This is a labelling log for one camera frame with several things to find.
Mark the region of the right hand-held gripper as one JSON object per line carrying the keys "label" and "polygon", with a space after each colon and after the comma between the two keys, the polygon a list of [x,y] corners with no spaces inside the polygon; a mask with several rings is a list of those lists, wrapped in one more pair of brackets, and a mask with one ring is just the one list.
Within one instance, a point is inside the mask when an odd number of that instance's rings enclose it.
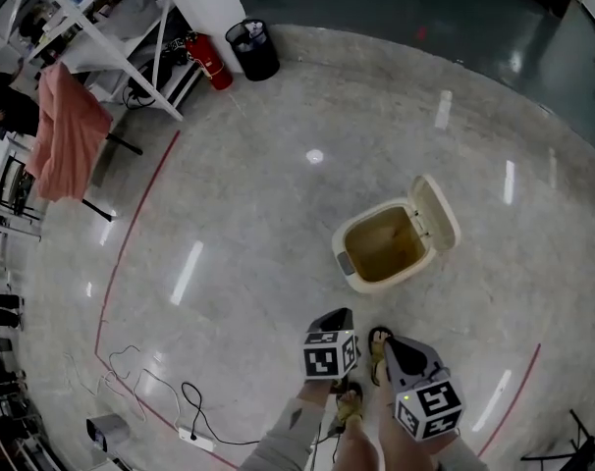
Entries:
{"label": "right hand-held gripper", "polygon": [[394,390],[394,419],[415,441],[455,431],[465,410],[460,383],[430,345],[395,336],[385,340],[388,376]]}

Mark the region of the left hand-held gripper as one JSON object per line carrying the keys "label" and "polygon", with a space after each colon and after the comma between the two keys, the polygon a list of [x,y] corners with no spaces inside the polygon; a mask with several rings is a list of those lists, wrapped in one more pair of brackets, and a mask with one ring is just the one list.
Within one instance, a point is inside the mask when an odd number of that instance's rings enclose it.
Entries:
{"label": "left hand-held gripper", "polygon": [[343,379],[358,359],[352,311],[340,308],[315,319],[302,345],[306,379]]}

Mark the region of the cream pedal trash bin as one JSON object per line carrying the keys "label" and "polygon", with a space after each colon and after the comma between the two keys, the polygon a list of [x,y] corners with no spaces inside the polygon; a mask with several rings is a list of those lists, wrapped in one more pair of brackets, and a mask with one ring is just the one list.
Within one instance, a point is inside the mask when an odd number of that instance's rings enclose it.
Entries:
{"label": "cream pedal trash bin", "polygon": [[459,245],[461,230],[442,189],[416,177],[406,197],[380,203],[342,223],[332,251],[347,283],[375,293],[411,278]]}

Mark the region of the person's right foot in sandal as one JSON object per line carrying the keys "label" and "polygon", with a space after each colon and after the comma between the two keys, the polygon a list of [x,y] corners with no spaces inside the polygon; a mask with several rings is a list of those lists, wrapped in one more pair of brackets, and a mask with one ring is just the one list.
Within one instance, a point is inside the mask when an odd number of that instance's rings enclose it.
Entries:
{"label": "person's right foot in sandal", "polygon": [[385,359],[385,343],[393,336],[393,332],[383,326],[377,326],[368,334],[370,353],[370,377],[375,387],[381,386],[381,381],[387,379],[387,365]]}

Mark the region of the person's foot in sandal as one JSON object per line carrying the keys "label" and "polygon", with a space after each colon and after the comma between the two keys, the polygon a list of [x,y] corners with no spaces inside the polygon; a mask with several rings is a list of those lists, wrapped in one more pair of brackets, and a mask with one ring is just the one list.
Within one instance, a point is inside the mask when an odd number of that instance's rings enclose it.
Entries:
{"label": "person's foot in sandal", "polygon": [[363,416],[363,391],[357,382],[349,382],[346,390],[336,396],[338,425],[345,428],[351,420]]}
{"label": "person's foot in sandal", "polygon": [[383,326],[377,326],[368,334],[370,353],[370,377],[375,387],[381,386],[381,381],[387,379],[387,365],[385,359],[385,343],[393,336],[393,332]]}

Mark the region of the person's leg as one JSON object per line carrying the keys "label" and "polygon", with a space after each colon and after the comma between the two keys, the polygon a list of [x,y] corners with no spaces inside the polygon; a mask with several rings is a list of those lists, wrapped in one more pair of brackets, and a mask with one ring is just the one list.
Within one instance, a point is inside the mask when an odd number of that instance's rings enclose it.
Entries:
{"label": "person's leg", "polygon": [[332,471],[378,471],[378,466],[378,453],[364,433],[362,418],[351,415],[340,436]]}
{"label": "person's leg", "polygon": [[377,388],[378,438],[386,471],[410,471],[406,431],[393,413],[394,395],[387,380],[380,380]]}

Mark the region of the person's left foot in sandal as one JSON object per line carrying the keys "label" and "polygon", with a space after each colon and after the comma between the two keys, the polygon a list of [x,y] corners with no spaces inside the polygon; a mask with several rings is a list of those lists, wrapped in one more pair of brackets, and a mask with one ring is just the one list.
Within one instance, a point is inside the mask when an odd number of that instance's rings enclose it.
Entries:
{"label": "person's left foot in sandal", "polygon": [[357,382],[349,382],[346,390],[336,396],[338,425],[345,428],[351,420],[363,416],[363,391]]}

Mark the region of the person's left leg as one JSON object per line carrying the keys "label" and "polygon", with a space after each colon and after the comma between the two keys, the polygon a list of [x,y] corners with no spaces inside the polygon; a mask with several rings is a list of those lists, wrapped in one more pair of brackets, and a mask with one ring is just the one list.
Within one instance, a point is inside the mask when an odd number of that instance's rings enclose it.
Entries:
{"label": "person's left leg", "polygon": [[378,471],[378,466],[378,453],[364,433],[362,418],[351,415],[340,436],[332,471]]}

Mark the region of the white power strip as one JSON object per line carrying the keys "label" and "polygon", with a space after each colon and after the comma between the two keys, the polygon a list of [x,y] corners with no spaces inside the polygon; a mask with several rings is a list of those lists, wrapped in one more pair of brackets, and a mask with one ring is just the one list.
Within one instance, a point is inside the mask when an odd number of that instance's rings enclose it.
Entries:
{"label": "white power strip", "polygon": [[199,433],[196,433],[191,428],[186,426],[180,426],[178,428],[179,438],[197,448],[200,448],[206,452],[213,453],[215,449],[215,443],[212,439],[205,437]]}

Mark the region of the gray cylindrical device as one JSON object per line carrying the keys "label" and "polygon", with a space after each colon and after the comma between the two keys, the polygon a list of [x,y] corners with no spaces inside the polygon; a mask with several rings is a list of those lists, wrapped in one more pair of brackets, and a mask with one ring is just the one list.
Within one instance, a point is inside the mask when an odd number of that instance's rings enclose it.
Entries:
{"label": "gray cylindrical device", "polygon": [[85,425],[90,439],[105,452],[116,449],[131,434],[127,422],[116,413],[87,418]]}

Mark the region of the black mesh waste bin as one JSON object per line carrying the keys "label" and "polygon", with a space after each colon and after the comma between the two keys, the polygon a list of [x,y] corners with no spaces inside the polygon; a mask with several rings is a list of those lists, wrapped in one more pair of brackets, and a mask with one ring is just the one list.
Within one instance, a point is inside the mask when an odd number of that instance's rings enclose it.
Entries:
{"label": "black mesh waste bin", "polygon": [[232,26],[225,39],[239,61],[245,77],[251,81],[272,78],[280,69],[280,62],[266,23],[245,19]]}

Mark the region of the red fire extinguisher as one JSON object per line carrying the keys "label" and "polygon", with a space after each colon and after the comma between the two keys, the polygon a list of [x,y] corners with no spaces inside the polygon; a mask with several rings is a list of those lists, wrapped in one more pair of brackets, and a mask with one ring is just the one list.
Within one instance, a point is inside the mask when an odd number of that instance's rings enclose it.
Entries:
{"label": "red fire extinguisher", "polygon": [[233,83],[232,74],[206,34],[188,33],[185,47],[190,58],[199,65],[216,90],[225,90]]}

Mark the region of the chair with pink cover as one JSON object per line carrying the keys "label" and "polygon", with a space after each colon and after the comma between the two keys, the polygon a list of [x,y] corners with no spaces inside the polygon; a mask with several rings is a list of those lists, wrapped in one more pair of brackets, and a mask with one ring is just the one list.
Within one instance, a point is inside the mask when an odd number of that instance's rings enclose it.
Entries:
{"label": "chair with pink cover", "polygon": [[112,141],[136,155],[142,150],[111,133],[110,112],[62,62],[41,72],[38,104],[37,134],[26,164],[37,196],[50,202],[78,200],[111,222],[111,213],[84,198],[102,144]]}

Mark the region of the white square pillar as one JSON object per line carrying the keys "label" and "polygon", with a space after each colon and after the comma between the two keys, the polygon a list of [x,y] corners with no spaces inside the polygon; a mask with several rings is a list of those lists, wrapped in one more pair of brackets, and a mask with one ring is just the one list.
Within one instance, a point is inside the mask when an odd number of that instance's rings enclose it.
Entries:
{"label": "white square pillar", "polygon": [[225,33],[245,19],[241,0],[173,0],[179,11],[196,32],[210,37],[215,49],[232,73],[243,71]]}

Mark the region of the white metal shelving rack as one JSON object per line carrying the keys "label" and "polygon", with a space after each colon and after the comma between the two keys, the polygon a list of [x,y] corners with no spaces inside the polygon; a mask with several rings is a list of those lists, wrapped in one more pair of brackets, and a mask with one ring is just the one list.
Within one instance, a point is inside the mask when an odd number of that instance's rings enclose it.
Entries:
{"label": "white metal shelving rack", "polygon": [[91,79],[118,72],[113,87],[90,86],[98,101],[140,109],[129,100],[137,87],[148,107],[180,120],[201,68],[189,59],[168,64],[165,32],[176,8],[172,0],[0,0],[0,60],[13,54],[34,77],[56,62]]}

